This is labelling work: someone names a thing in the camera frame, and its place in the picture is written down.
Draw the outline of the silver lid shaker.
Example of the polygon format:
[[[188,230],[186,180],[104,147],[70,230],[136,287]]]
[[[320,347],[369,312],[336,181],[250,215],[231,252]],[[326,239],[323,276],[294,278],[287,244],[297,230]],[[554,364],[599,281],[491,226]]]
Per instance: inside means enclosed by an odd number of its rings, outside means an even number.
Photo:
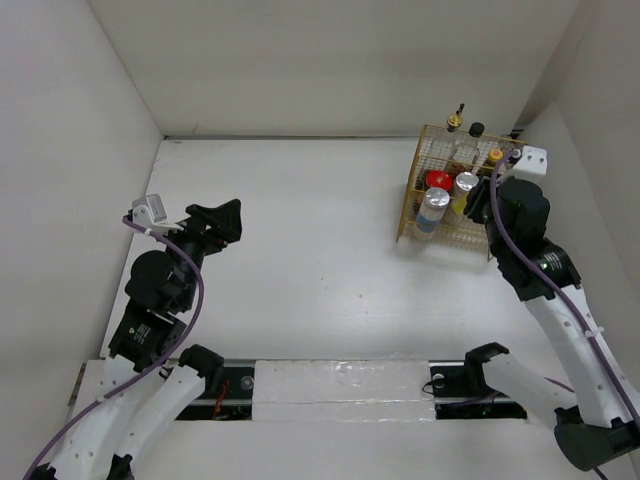
[[[460,172],[453,180],[451,198],[457,200],[465,197],[479,183],[479,180],[480,178],[470,171]]]
[[[434,232],[440,225],[449,203],[450,195],[446,190],[440,187],[428,188],[416,216],[416,228],[423,233]]]

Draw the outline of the silver lid shaker front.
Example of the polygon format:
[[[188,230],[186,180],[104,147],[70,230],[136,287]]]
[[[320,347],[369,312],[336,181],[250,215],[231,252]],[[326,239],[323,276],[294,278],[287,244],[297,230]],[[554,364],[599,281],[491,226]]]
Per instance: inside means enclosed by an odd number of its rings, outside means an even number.
[[[450,195],[446,190],[440,187],[428,188],[416,216],[416,228],[423,233],[434,232],[440,225],[449,203]]]

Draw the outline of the red lid sauce jar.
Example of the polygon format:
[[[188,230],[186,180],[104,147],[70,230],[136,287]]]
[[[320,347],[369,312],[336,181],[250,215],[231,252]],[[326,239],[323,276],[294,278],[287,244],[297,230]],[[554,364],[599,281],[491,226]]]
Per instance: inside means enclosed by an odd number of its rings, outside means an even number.
[[[442,170],[425,170],[421,173],[420,179],[424,190],[440,188],[446,192],[450,192],[454,185],[454,179]]]

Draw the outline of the small red sauce bottle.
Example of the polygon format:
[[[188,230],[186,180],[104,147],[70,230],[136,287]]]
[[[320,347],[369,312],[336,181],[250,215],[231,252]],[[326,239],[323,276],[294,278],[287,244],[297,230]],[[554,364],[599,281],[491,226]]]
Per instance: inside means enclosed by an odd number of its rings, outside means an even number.
[[[492,148],[484,163],[479,169],[479,175],[490,177],[495,171],[497,164],[504,158],[504,152],[500,148]]]

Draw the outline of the glass cruet gold spout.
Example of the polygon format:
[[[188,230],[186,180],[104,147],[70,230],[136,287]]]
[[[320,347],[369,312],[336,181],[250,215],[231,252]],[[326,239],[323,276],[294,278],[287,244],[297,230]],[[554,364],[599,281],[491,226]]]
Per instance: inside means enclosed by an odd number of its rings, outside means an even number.
[[[425,145],[425,159],[422,177],[431,171],[445,171],[446,165],[455,145],[456,135],[463,123],[465,104],[461,103],[457,110],[450,114],[444,127],[429,126]]]

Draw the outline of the small yellow label bottle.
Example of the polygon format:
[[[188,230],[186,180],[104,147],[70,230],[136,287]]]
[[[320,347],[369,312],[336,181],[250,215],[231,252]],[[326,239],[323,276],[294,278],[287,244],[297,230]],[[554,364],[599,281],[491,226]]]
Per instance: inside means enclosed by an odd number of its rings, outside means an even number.
[[[467,203],[467,196],[461,195],[452,204],[452,210],[456,215],[462,215]]]

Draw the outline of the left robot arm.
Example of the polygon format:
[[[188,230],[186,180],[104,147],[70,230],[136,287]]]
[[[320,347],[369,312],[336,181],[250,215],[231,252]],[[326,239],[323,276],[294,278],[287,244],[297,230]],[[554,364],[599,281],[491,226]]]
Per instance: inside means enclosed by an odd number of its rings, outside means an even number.
[[[160,196],[152,194],[123,216],[127,227],[163,247],[131,266],[129,301],[108,345],[95,400],[56,433],[25,478],[132,479],[192,401],[223,389],[223,358],[183,343],[203,308],[205,258],[241,238],[241,202],[192,204],[185,213],[170,221]]]

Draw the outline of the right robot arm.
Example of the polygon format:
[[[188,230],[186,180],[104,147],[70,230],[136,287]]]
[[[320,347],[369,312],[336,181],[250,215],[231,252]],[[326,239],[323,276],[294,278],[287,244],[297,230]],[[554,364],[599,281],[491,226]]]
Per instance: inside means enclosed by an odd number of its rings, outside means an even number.
[[[541,326],[570,382],[563,387],[489,343],[466,353],[462,381],[473,393],[497,391],[538,417],[581,471],[639,447],[639,392],[591,315],[571,258],[545,236],[550,203],[526,180],[484,178],[465,215],[484,226],[490,252],[518,299]]]

